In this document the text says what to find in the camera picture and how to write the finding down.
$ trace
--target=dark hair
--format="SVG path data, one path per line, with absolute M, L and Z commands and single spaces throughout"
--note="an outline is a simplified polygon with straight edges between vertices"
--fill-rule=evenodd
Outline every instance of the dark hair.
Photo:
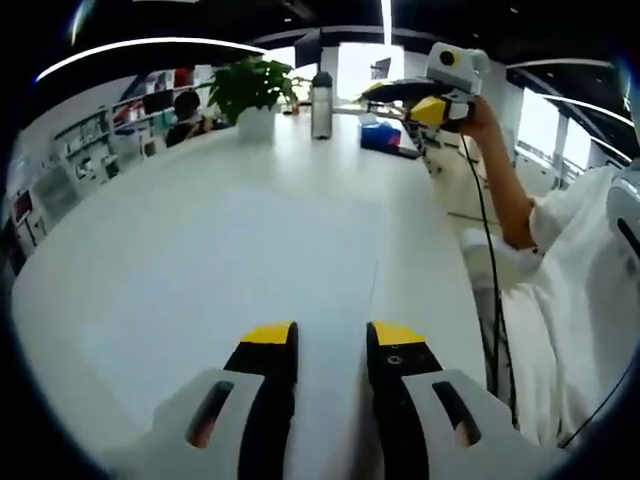
M 200 106 L 200 97 L 193 90 L 182 92 L 173 101 L 173 108 L 179 121 L 188 120 Z

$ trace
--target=black cable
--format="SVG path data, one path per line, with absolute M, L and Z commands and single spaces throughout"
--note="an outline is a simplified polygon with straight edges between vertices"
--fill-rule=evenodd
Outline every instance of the black cable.
M 607 397 L 602 401 L 600 406 L 595 409 L 595 411 L 591 414 L 591 416 L 589 418 L 587 418 L 575 432 L 573 432 L 573 435 L 571 435 L 562 445 L 560 445 L 560 448 L 566 448 L 567 445 L 569 445 L 569 443 L 571 443 L 571 441 L 578 436 L 580 431 L 584 427 L 586 427 L 589 423 L 591 423 L 593 418 L 598 414 L 598 412 L 600 410 L 602 410 L 602 408 L 606 405 L 606 403 L 609 401 L 609 399 L 613 396 L 613 394 L 618 389 L 618 387 L 622 384 L 622 381 L 627 376 L 627 373 L 629 373 L 629 370 L 631 370 L 631 366 L 632 365 L 633 365 L 633 361 L 629 362 L 629 365 L 627 365 L 627 368 L 625 369 L 625 371 L 623 372 L 622 376 L 620 377 L 620 380 L 618 380 L 618 383 L 616 383 L 615 387 L 613 387 L 611 389 L 611 391 L 609 392 L 609 395 L 607 395 Z
M 504 325 L 504 316 L 502 313 L 502 300 L 500 298 L 500 288 L 498 285 L 498 269 L 496 266 L 496 255 L 493 250 L 493 242 L 491 240 L 491 232 L 489 231 L 489 220 L 487 219 L 487 209 L 484 205 L 484 198 L 482 196 L 482 187 L 480 185 L 480 179 L 478 178 L 478 173 L 476 172 L 475 167 L 473 166 L 473 162 L 471 161 L 471 155 L 469 155 L 469 149 L 467 147 L 467 142 L 464 138 L 464 135 L 460 135 L 462 139 L 462 145 L 464 146 L 464 151 L 467 156 L 467 162 L 469 163 L 469 167 L 471 167 L 471 172 L 473 173 L 473 178 L 476 182 L 476 188 L 478 190 L 478 199 L 480 200 L 480 210 L 482 212 L 482 224 L 484 226 L 484 233 L 487 236 L 487 243 L 489 245 L 489 256 L 491 257 L 491 273 L 493 275 L 493 301 L 494 301 L 494 318 L 495 322 L 493 325 L 493 355 L 491 358 L 491 370 L 493 372 L 493 379 L 495 383 L 495 387 L 493 393 L 496 397 L 498 396 L 498 357 L 499 357 L 499 349 L 498 343 L 500 338 L 500 325 Z M 514 427 L 517 426 L 518 419 L 516 416 L 516 406 L 515 406 L 515 383 L 513 379 L 513 367 L 511 362 L 511 351 L 509 349 L 509 343 L 505 342 L 505 348 L 507 351 L 507 359 L 510 366 L 510 392 L 509 392 L 509 408 L 511 409 L 511 423 Z

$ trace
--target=white pot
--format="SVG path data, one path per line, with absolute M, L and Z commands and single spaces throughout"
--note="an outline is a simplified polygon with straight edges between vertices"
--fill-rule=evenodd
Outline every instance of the white pot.
M 271 142 L 273 140 L 275 116 L 275 108 L 257 109 L 256 107 L 251 107 L 246 109 L 238 117 L 237 125 L 240 131 L 240 142 Z

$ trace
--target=ceiling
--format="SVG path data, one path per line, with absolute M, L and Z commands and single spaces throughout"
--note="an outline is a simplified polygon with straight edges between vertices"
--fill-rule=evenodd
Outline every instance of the ceiling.
M 624 44 L 620 31 L 624 11 L 576 7 L 557 0 L 392 0 L 394 43 L 428 52 L 436 40 L 482 48 L 506 65 L 549 58 L 610 61 Z M 29 101 L 21 108 L 21 124 L 82 90 L 127 75 L 193 63 L 222 64 L 245 52 L 222 47 L 155 45 L 118 49 L 75 62 L 37 84 L 33 78 L 75 53 L 108 43 L 144 37 L 188 36 L 239 43 L 313 26 L 351 25 L 326 35 L 328 44 L 341 41 L 382 41 L 366 26 L 380 27 L 378 0 L 58 0 L 44 5 L 25 3 L 30 13 L 28 42 L 20 43 L 23 63 L 17 76 L 28 82 Z M 71 46 L 74 16 L 82 4 Z M 38 14 L 28 12 L 38 8 Z M 290 45 L 293 38 L 260 46 Z M 581 100 L 628 117 L 611 68 L 547 65 L 509 70 L 510 81 L 538 92 Z M 591 135 L 608 141 L 631 157 L 640 156 L 633 129 L 583 107 L 558 104 Z

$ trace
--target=window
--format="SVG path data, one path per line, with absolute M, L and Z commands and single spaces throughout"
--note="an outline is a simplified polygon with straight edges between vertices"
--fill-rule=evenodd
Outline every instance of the window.
M 558 109 L 551 102 L 525 88 L 518 143 L 535 153 L 536 160 L 551 163 L 559 119 Z
M 270 50 L 266 55 L 267 60 L 275 60 L 277 62 L 281 62 L 287 65 L 291 65 L 295 67 L 296 65 L 296 51 L 295 47 L 284 47 L 284 48 L 276 48 Z M 294 68 L 289 73 L 289 78 L 300 77 L 305 80 L 313 80 L 313 77 L 318 73 L 318 65 L 316 63 L 312 63 L 311 65 L 305 65 L 304 67 Z M 296 82 L 297 85 L 294 85 L 293 92 L 298 96 L 298 99 L 301 101 L 309 100 L 309 91 L 311 88 L 311 84 L 309 82 Z
M 371 65 L 391 58 L 389 80 L 404 77 L 404 50 L 399 46 L 376 43 L 341 43 L 338 50 L 338 98 L 355 100 L 371 84 Z
M 578 122 L 570 118 L 562 156 L 584 171 L 589 163 L 590 150 L 591 136 Z

